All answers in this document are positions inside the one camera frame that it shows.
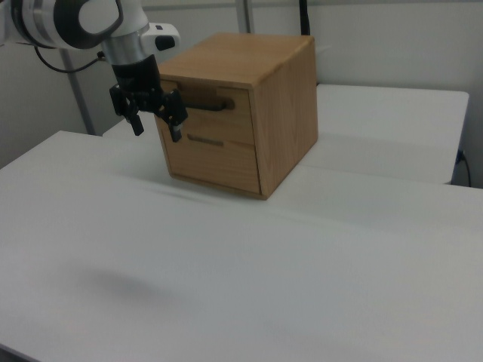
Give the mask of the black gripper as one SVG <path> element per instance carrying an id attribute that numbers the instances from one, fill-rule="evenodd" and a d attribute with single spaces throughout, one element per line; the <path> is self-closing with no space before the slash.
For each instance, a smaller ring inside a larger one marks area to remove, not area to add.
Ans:
<path id="1" fill-rule="evenodd" d="M 138 115 L 154 113 L 163 120 L 173 143 L 182 138 L 181 128 L 188 118 L 185 104 L 178 89 L 164 92 L 155 56 L 128 65 L 112 65 L 117 84 L 109 89 L 116 115 L 122 116 L 131 125 L 134 135 L 144 132 Z"/>

